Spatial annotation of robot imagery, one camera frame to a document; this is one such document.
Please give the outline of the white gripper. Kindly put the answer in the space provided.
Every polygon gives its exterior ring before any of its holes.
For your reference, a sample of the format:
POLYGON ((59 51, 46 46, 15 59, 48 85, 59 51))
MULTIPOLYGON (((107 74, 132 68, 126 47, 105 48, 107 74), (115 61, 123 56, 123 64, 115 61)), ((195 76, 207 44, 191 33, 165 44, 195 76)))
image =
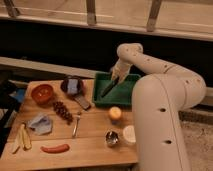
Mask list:
POLYGON ((130 63, 119 59, 111 69, 111 79, 118 79, 118 83, 122 83, 129 74, 131 67, 132 65, 130 63))

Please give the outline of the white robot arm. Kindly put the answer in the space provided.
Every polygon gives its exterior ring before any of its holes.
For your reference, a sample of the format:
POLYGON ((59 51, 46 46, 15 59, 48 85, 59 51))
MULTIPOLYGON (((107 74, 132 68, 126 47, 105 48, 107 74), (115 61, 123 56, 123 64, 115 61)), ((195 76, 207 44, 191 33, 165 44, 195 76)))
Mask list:
POLYGON ((191 171, 178 112, 199 104, 206 84, 196 72, 143 53, 139 43, 117 48, 112 77, 123 81, 131 67, 145 73, 132 91, 139 171, 191 171))

